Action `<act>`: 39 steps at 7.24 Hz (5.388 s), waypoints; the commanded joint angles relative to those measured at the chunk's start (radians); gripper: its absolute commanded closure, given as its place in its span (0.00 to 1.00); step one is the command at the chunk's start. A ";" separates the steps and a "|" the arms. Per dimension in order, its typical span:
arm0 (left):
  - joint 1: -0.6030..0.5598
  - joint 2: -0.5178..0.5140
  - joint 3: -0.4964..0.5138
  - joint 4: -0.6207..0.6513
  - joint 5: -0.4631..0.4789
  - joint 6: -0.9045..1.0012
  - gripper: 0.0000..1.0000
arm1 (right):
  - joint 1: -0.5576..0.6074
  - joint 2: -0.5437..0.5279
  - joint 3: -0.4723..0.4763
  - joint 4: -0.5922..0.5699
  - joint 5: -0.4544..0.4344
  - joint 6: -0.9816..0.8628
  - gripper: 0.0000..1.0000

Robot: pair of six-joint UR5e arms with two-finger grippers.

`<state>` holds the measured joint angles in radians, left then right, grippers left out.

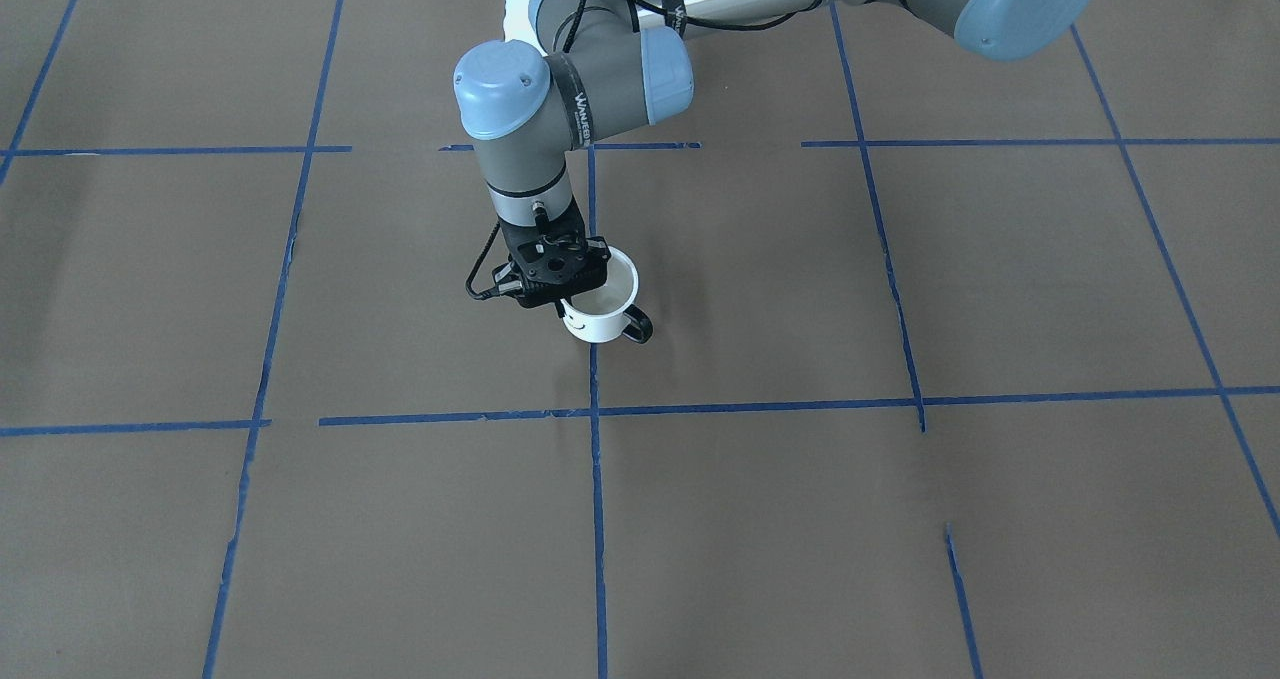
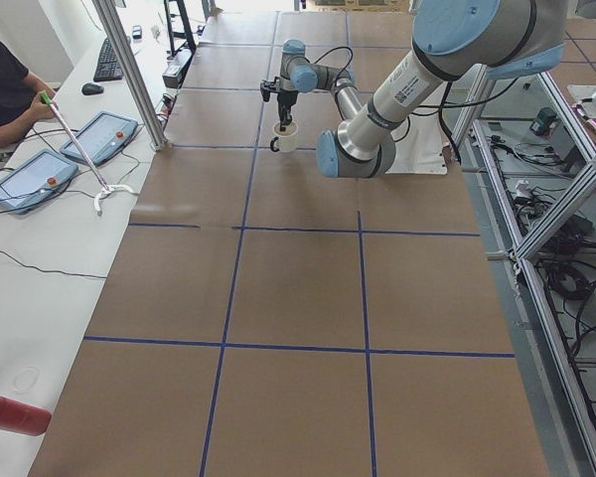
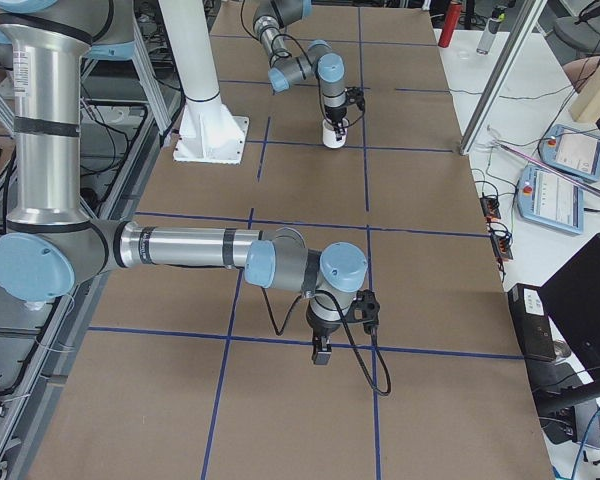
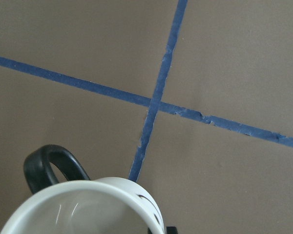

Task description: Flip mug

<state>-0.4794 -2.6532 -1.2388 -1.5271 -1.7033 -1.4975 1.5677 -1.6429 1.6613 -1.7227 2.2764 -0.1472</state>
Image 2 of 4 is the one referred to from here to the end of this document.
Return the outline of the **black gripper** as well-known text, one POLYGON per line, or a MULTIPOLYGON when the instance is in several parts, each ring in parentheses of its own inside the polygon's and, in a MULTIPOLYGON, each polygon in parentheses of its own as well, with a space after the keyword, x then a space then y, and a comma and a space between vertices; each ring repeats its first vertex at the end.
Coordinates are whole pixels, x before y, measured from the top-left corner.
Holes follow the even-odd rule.
POLYGON ((286 125, 292 123, 291 108, 297 102, 296 90, 280 90, 277 94, 279 112, 279 131, 285 131, 286 125))

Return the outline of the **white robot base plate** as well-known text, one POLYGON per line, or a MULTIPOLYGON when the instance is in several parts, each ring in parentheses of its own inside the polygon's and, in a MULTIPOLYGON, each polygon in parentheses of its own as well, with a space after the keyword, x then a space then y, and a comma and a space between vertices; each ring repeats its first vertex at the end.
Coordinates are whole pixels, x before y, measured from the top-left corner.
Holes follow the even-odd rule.
POLYGON ((410 115, 391 136, 396 153, 387 174, 447 174, 442 131, 436 115, 410 115))

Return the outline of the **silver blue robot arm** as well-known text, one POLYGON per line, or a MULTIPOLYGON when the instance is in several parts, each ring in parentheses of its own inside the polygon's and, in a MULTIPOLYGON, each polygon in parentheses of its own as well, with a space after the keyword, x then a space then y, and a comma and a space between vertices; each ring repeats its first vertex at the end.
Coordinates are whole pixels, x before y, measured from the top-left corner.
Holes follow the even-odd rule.
POLYGON ((372 178, 396 157, 391 136, 442 83, 454 82, 472 66, 488 67, 495 80, 548 71, 563 57, 564 1, 423 1, 412 26, 411 50, 367 104, 346 69, 317 65, 299 40, 282 48, 280 71, 263 81, 261 94, 277 96, 281 125, 291 122, 300 93, 327 90, 343 118, 321 133, 317 165, 329 178, 372 178))

